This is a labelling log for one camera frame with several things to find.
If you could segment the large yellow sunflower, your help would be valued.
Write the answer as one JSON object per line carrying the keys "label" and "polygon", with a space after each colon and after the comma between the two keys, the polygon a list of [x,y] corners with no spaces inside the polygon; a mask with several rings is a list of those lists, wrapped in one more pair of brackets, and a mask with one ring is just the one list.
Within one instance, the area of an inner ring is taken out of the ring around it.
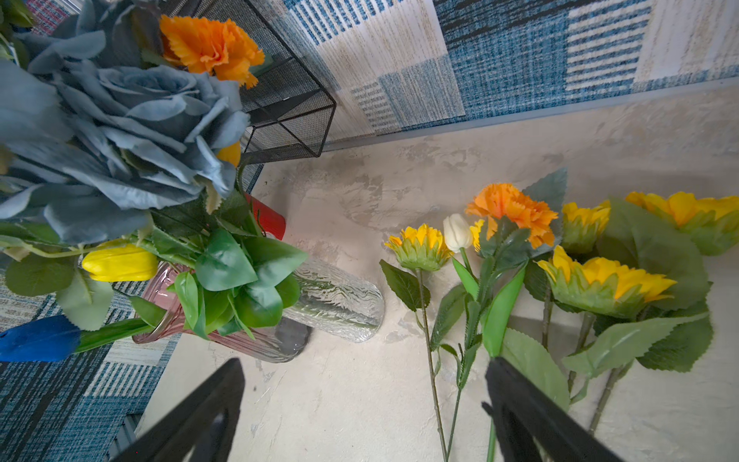
{"label": "large yellow sunflower", "polygon": [[668,198],[631,192],[625,200],[660,217],[687,235],[704,256],[719,256],[738,244],[738,197],[696,198],[676,192]]}

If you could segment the white tulip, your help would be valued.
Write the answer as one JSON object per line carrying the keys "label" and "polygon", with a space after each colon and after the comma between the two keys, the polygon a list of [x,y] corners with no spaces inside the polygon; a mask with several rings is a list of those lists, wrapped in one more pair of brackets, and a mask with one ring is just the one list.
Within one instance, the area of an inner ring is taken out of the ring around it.
{"label": "white tulip", "polygon": [[464,308],[465,331],[464,342],[456,348],[444,345],[443,349],[451,352],[456,360],[456,396],[452,414],[448,449],[453,448],[456,424],[463,391],[469,381],[471,368],[477,352],[481,348],[488,350],[492,358],[502,354],[506,329],[523,286],[525,270],[523,264],[516,267],[500,266],[498,261],[490,257],[483,262],[481,274],[475,276],[467,249],[480,238],[482,228],[470,225],[459,214],[453,214],[443,223],[444,238],[448,248],[461,256],[453,258],[452,265],[464,290],[461,306]]}

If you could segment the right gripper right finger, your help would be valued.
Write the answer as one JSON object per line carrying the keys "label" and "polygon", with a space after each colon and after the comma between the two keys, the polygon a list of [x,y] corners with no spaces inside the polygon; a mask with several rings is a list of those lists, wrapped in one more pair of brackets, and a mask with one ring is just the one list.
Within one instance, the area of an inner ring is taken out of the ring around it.
{"label": "right gripper right finger", "polygon": [[590,436],[555,402],[506,359],[492,360],[486,372],[492,418],[505,461],[610,461],[621,457]]}

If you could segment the yellow tulip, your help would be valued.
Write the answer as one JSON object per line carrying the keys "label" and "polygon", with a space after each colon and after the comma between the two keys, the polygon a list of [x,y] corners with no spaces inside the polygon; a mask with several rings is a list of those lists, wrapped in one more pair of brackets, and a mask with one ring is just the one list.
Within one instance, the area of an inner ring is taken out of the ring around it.
{"label": "yellow tulip", "polygon": [[137,246],[94,250],[82,260],[82,268],[90,278],[100,282],[142,282],[158,272],[157,257]]}

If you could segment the orange marigold bunch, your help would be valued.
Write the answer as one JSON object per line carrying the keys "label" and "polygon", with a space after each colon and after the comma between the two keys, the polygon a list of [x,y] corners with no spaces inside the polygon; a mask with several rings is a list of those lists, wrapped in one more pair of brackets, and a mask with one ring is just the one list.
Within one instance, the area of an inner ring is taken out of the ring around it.
{"label": "orange marigold bunch", "polygon": [[[525,270],[531,251],[553,246],[556,242],[552,224],[557,220],[558,213],[548,202],[538,201],[511,184],[486,186],[468,204],[466,212],[477,217],[476,223],[469,224],[482,228],[480,238],[467,249],[475,276],[481,274],[483,262],[490,257],[495,258],[502,267],[523,264]],[[450,253],[446,264],[452,264],[453,258],[461,258],[451,250]],[[435,323],[429,323],[432,353],[444,350],[444,345],[456,348],[464,342],[463,294],[459,280],[458,285],[450,289],[440,303]]]}

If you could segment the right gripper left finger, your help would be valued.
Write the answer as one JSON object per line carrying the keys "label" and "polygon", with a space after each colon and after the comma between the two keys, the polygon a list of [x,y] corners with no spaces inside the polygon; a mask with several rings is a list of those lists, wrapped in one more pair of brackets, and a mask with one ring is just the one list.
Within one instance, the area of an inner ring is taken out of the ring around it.
{"label": "right gripper left finger", "polygon": [[245,386],[240,360],[228,360],[117,460],[226,461]]}

